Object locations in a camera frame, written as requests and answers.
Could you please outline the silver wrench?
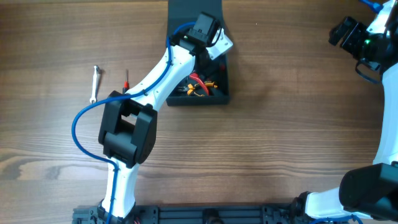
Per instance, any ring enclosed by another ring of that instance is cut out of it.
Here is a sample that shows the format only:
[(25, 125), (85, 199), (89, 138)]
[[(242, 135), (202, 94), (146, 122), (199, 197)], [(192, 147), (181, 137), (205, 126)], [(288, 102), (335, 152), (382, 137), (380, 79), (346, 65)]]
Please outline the silver wrench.
[(100, 80), (100, 75), (101, 75), (101, 70), (99, 66), (95, 65), (93, 68), (94, 68), (94, 73), (93, 73), (92, 91), (90, 97), (91, 104), (97, 102), (98, 82)]

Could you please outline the red handled snips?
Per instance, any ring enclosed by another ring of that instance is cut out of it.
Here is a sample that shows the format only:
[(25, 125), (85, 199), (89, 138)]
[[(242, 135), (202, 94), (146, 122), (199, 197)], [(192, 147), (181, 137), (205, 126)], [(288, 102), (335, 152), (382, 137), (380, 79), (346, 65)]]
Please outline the red handled snips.
[[(211, 90), (211, 95), (209, 95), (209, 96), (214, 96), (214, 97), (228, 96), (228, 89), (226, 88), (226, 85), (224, 83), (224, 76), (223, 76), (224, 73), (225, 73), (225, 69), (226, 69), (225, 65), (221, 64), (221, 80), (220, 81), (213, 81), (213, 82), (217, 83), (218, 88), (217, 89), (212, 89)], [(203, 87), (203, 89), (206, 88), (204, 86), (204, 84), (203, 84), (204, 81), (194, 71), (191, 74), (189, 74), (188, 77), (190, 79), (188, 84), (189, 83), (191, 83), (191, 84), (199, 83)]]

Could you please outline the orange black pliers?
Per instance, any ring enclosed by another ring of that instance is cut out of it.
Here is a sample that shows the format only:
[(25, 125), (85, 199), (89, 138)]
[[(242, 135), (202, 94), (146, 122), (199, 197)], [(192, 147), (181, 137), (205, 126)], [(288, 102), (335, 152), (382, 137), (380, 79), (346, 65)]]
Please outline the orange black pliers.
[(185, 93), (187, 96), (204, 97), (211, 95), (212, 89), (218, 88), (217, 83), (213, 81), (204, 81), (203, 84), (206, 87), (205, 89), (203, 89), (203, 87), (199, 83), (195, 84), (189, 83), (185, 86), (176, 87), (175, 91), (177, 93)]

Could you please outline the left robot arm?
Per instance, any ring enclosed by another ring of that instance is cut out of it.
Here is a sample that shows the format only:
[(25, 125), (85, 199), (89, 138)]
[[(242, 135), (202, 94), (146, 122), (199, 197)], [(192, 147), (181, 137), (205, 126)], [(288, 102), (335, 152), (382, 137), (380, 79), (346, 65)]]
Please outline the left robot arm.
[(199, 81), (198, 71), (229, 47), (220, 21), (202, 12), (195, 22), (173, 31), (164, 56), (139, 84), (105, 99), (98, 141), (109, 161), (108, 188), (100, 205), (107, 222), (126, 218), (136, 204), (137, 171), (154, 147), (164, 101), (184, 78)]

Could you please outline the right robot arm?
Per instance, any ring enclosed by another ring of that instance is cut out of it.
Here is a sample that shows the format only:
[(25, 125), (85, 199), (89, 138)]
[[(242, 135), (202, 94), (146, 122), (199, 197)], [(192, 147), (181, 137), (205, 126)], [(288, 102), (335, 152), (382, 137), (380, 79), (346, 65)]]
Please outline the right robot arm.
[(384, 4), (365, 1), (376, 13), (366, 26), (344, 18), (330, 31), (329, 42), (339, 45), (357, 65), (378, 72), (375, 80), (360, 70), (365, 80), (384, 90), (384, 114), (379, 147), (372, 165), (347, 172), (339, 187), (324, 192), (304, 192), (290, 204), (290, 219), (309, 223), (344, 223), (364, 219), (397, 221), (397, 0)]

